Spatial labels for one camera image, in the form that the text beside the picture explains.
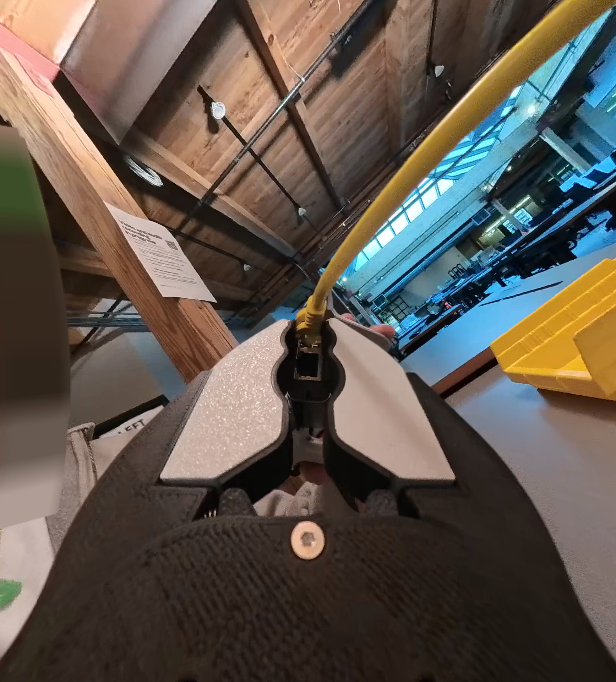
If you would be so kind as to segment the black ethernet splitter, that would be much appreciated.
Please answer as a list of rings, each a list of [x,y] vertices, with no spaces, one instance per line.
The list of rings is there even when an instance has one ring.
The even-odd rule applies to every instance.
[[[338,371],[327,354],[326,345],[309,346],[298,339],[287,379],[285,395],[295,428],[317,435],[326,427],[328,408],[338,387]]]

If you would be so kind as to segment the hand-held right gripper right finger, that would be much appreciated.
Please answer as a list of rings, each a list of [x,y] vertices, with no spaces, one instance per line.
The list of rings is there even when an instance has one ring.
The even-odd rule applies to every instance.
[[[324,463],[353,491],[453,485],[456,477],[405,371],[369,330],[329,320],[338,368]]]

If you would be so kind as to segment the yellow plastic bin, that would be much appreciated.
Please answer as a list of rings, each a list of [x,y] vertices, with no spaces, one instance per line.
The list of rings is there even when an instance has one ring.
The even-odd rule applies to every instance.
[[[491,343],[511,381],[616,402],[616,257]]]

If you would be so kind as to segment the white paper notice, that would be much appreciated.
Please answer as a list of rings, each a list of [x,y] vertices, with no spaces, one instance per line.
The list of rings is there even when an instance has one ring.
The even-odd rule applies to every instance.
[[[161,296],[217,301],[166,227],[105,205]]]

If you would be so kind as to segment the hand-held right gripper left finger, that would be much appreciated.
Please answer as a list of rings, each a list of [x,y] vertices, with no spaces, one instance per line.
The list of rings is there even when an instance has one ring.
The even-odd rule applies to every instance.
[[[211,370],[169,452],[160,481],[224,489],[271,489],[293,465],[289,406],[277,372],[289,320],[245,341]]]

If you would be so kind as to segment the wooden post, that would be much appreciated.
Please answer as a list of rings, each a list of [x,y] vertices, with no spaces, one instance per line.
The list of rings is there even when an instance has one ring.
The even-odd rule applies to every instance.
[[[144,213],[51,83],[32,79],[22,62],[2,48],[0,115],[22,134],[31,156],[186,383],[235,348],[235,338],[209,302],[159,293],[109,207],[135,217],[144,218]]]

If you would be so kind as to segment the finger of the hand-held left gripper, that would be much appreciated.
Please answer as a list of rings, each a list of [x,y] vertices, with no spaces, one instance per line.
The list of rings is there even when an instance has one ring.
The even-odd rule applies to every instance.
[[[351,323],[352,325],[358,326],[359,328],[368,329],[369,331],[376,333],[376,334],[379,334],[388,340],[394,339],[394,328],[391,325],[388,325],[388,324],[365,325],[365,324],[359,323],[355,319],[355,317],[350,313],[337,314],[336,317],[338,317],[342,321],[345,321],[345,322]]]

